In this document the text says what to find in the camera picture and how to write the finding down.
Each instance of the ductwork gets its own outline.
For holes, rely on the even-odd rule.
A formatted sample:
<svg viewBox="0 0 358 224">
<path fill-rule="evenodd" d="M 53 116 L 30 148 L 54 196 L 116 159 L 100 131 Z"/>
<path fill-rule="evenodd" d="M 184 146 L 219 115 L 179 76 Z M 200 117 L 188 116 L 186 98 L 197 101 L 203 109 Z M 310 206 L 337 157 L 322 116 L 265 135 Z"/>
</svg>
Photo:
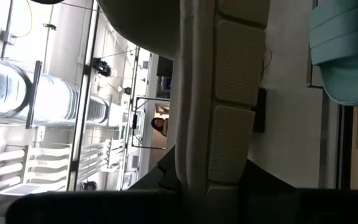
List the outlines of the ductwork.
<svg viewBox="0 0 358 224">
<path fill-rule="evenodd" d="M 29 110 L 32 83 L 20 67 L 0 59 L 0 118 L 25 121 Z M 41 74 L 34 105 L 35 125 L 74 126 L 79 89 L 71 83 Z M 87 124 L 105 125 L 109 105 L 90 96 Z"/>
</svg>

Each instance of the metal pole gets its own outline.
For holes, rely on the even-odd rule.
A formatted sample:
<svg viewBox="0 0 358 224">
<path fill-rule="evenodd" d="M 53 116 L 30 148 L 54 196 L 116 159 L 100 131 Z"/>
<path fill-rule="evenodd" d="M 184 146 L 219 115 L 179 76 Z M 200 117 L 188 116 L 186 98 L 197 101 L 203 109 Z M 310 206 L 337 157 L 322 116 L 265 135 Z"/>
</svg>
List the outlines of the metal pole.
<svg viewBox="0 0 358 224">
<path fill-rule="evenodd" d="M 78 180 L 78 169 L 80 167 L 80 157 L 81 157 L 81 145 L 83 135 L 86 129 L 86 120 L 88 116 L 88 105 L 90 101 L 90 90 L 91 90 L 91 68 L 92 68 L 92 58 L 94 54 L 94 47 L 96 42 L 96 33 L 98 30 L 98 21 L 99 21 L 99 6 L 96 1 L 92 2 L 92 9 L 97 8 L 97 11 L 92 11 L 91 19 L 89 21 L 89 30 L 88 30 L 88 42 L 86 46 L 85 54 L 85 66 L 83 70 L 83 77 L 81 82 L 81 91 L 80 99 L 78 100 L 77 107 L 77 117 L 74 128 L 74 140 L 73 147 L 69 155 L 69 164 L 68 164 L 68 176 L 66 191 L 75 191 Z"/>
<path fill-rule="evenodd" d="M 33 123 L 33 120 L 34 120 L 35 100 L 37 98 L 37 89 L 38 89 L 38 83 L 40 81 L 41 69 L 42 69 L 42 62 L 41 61 L 36 61 L 35 62 L 35 69 L 34 69 L 34 80 L 32 82 L 32 89 L 31 89 L 29 112 L 27 114 L 27 120 L 25 121 L 25 128 L 26 129 L 31 129 L 32 128 L 32 123 Z"/>
<path fill-rule="evenodd" d="M 136 79 L 137 79 L 137 62 L 139 60 L 139 51 L 140 51 L 140 47 L 136 47 L 136 52 L 135 52 L 135 60 L 134 60 L 134 71 L 133 71 L 133 82 L 131 85 L 131 89 L 132 89 L 132 94 L 131 94 L 131 102 L 128 108 L 128 115 L 131 114 L 131 111 L 133 110 L 134 107 L 134 98 L 135 98 L 135 88 L 136 88 Z M 119 188 L 118 190 L 122 190 L 122 185 L 124 183 L 124 176 L 125 176 L 125 167 L 126 167 L 126 161 L 127 161 L 127 153 L 128 153 L 128 142 L 129 142 L 129 127 L 130 127 L 130 121 L 128 121 L 127 123 L 127 127 L 126 127 L 126 137 L 125 137 L 125 145 L 124 145 L 124 158 L 122 160 L 122 164 L 121 164 L 121 169 L 120 169 L 120 175 L 119 175 Z"/>
<path fill-rule="evenodd" d="M 9 5 L 9 11 L 7 13 L 6 32 L 11 31 L 12 11 L 13 11 L 13 0 L 11 0 L 11 3 Z M 7 42 L 4 42 L 2 44 L 2 51 L 1 51 L 1 58 L 2 59 L 5 57 L 6 46 L 7 46 Z"/>
<path fill-rule="evenodd" d="M 111 166 L 111 151 L 112 151 L 112 138 L 110 139 L 110 144 L 109 144 L 109 147 L 108 147 L 108 158 L 107 158 L 107 167 L 108 169 L 110 169 L 110 166 Z"/>
<path fill-rule="evenodd" d="M 351 106 L 339 106 L 336 188 L 341 190 L 351 188 L 353 112 Z"/>
<path fill-rule="evenodd" d="M 106 130 L 108 130 L 108 131 L 109 131 L 109 124 L 110 124 L 111 105 L 112 105 L 112 94 L 110 94 L 109 110 L 107 112 Z"/>
</svg>

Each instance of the car seat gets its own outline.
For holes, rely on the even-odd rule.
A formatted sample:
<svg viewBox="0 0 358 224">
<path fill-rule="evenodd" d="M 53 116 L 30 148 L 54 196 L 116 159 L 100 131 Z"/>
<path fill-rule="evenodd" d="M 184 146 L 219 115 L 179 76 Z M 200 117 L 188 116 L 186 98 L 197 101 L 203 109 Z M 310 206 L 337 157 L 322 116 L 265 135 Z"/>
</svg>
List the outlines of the car seat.
<svg viewBox="0 0 358 224">
<path fill-rule="evenodd" d="M 123 37 L 174 61 L 167 148 L 189 216 L 234 223 L 270 1 L 99 3 Z"/>
</svg>

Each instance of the wire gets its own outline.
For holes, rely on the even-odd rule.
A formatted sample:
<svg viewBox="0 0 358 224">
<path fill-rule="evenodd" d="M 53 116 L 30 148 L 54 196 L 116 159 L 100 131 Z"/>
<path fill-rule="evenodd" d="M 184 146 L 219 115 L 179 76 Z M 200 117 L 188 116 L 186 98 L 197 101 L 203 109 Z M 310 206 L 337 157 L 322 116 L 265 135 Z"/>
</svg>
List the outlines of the wire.
<svg viewBox="0 0 358 224">
<path fill-rule="evenodd" d="M 27 5 L 28 5 L 28 7 L 29 7 L 29 12 L 30 12 L 30 29 L 29 29 L 29 31 L 28 31 L 26 34 L 24 34 L 24 35 L 13 35 L 15 38 L 27 37 L 27 36 L 31 33 L 31 31 L 32 31 L 32 27 L 33 27 L 32 9 L 31 9 L 31 5 L 30 5 L 30 1 L 29 1 L 29 0 L 26 0 L 26 2 L 27 2 Z"/>
<path fill-rule="evenodd" d="M 262 60 L 262 71 L 260 72 L 260 78 L 259 78 L 259 87 L 263 88 L 262 86 L 262 80 L 264 78 L 265 75 L 265 70 L 267 69 L 267 67 L 269 67 L 270 63 L 272 62 L 272 58 L 273 58 L 273 52 L 270 49 L 267 49 L 270 52 L 270 58 L 265 66 L 265 59 Z"/>
<path fill-rule="evenodd" d="M 116 55 L 120 55 L 120 54 L 125 54 L 125 53 L 131 52 L 131 51 L 133 51 L 133 50 L 136 50 L 136 49 L 126 50 L 126 51 L 124 51 L 124 52 L 119 52 L 119 53 L 115 53 L 115 54 L 112 54 L 112 55 L 103 56 L 102 58 L 112 57 L 112 56 L 116 56 Z"/>
<path fill-rule="evenodd" d="M 60 4 L 65 4 L 66 6 L 73 6 L 73 7 L 78 7 L 80 9 L 86 9 L 86 10 L 91 10 L 91 11 L 95 11 L 95 12 L 104 13 L 103 11 L 100 11 L 100 10 L 97 10 L 97 9 L 91 9 L 91 8 L 88 8 L 88 7 L 77 6 L 77 5 L 70 4 L 70 3 L 61 2 Z"/>
</svg>

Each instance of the metal frame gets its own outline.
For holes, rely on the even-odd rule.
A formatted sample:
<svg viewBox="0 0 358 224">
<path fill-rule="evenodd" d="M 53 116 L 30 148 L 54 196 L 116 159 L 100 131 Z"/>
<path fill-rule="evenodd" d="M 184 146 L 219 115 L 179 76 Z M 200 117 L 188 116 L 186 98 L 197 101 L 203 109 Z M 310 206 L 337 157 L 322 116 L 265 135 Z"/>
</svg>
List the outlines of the metal frame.
<svg viewBox="0 0 358 224">
<path fill-rule="evenodd" d="M 138 102 L 139 100 L 145 100 L 140 106 L 138 106 Z M 137 111 L 138 108 L 140 108 L 141 106 L 145 105 L 149 100 L 155 100 L 155 101 L 164 101 L 164 102 L 170 102 L 170 100 L 167 99 L 161 99 L 161 98 L 150 98 L 150 97 L 142 97 L 142 96 L 138 96 L 136 98 L 135 101 L 135 112 Z M 141 149 L 159 149 L 159 150 L 165 150 L 165 148 L 162 147 L 148 147 L 148 146 L 137 146 L 134 144 L 134 136 L 135 136 L 135 128 L 137 125 L 137 115 L 134 115 L 134 120 L 132 122 L 132 139 L 131 139 L 131 146 L 132 147 L 136 147 L 136 148 L 141 148 Z"/>
<path fill-rule="evenodd" d="M 339 106 L 339 127 L 337 138 L 336 188 L 351 188 L 352 139 L 353 139 L 352 106 Z"/>
<path fill-rule="evenodd" d="M 109 123 L 110 123 L 110 115 L 111 115 L 111 105 L 112 105 L 112 94 L 109 97 L 109 109 L 107 111 L 107 121 L 106 121 L 106 130 L 110 130 Z"/>
<path fill-rule="evenodd" d="M 67 184 L 66 191 L 75 191 L 77 187 L 78 180 L 78 169 L 80 166 L 80 156 L 81 156 L 81 145 L 83 140 L 83 135 L 86 129 L 86 120 L 88 118 L 88 107 L 90 102 L 90 91 L 91 91 L 91 68 L 92 68 L 92 58 L 94 54 L 94 47 L 96 42 L 96 33 L 98 30 L 98 21 L 100 8 L 98 3 L 94 0 L 92 2 L 91 19 L 89 20 L 89 29 L 88 29 L 88 41 L 86 44 L 86 53 L 83 69 L 83 77 L 81 81 L 80 96 L 78 100 L 77 107 L 77 117 L 74 128 L 74 138 L 73 138 L 73 147 L 69 155 L 69 164 L 68 164 L 68 175 L 67 175 Z"/>
<path fill-rule="evenodd" d="M 30 161 L 30 149 L 31 146 L 30 145 L 26 145 L 24 146 L 24 159 L 23 159 L 23 169 L 21 171 L 21 178 L 22 178 L 22 184 L 26 184 L 27 183 L 27 174 L 29 173 L 29 168 L 28 168 L 28 163 Z"/>
<path fill-rule="evenodd" d="M 129 101 L 129 107 L 128 107 L 128 115 L 131 114 L 131 112 L 133 112 L 133 107 L 134 107 L 134 98 L 135 98 L 135 86 L 136 86 L 136 80 L 137 80 L 137 68 L 138 68 L 138 60 L 139 60 L 139 52 L 140 52 L 140 47 L 136 46 L 135 49 L 135 60 L 134 60 L 134 69 L 133 69 L 133 73 L 132 73 L 132 83 L 131 83 L 131 89 L 132 89 L 132 93 L 131 93 L 131 99 Z M 127 126 L 126 126 L 126 136 L 125 136 L 125 140 L 124 140 L 124 158 L 122 160 L 122 163 L 120 165 L 120 171 L 119 171 L 119 178 L 118 178 L 118 183 L 117 185 L 119 186 L 118 190 L 122 190 L 122 185 L 124 183 L 124 176 L 125 176 L 125 167 L 127 164 L 127 159 L 128 159 L 128 142 L 129 142 L 129 127 L 130 127 L 130 122 L 128 121 Z"/>
<path fill-rule="evenodd" d="M 311 64 L 310 49 L 309 49 L 308 68 L 309 68 L 308 69 L 309 72 L 306 74 L 306 86 L 308 88 L 315 88 L 315 89 L 323 90 L 324 89 L 323 86 L 313 85 L 313 66 Z"/>
</svg>

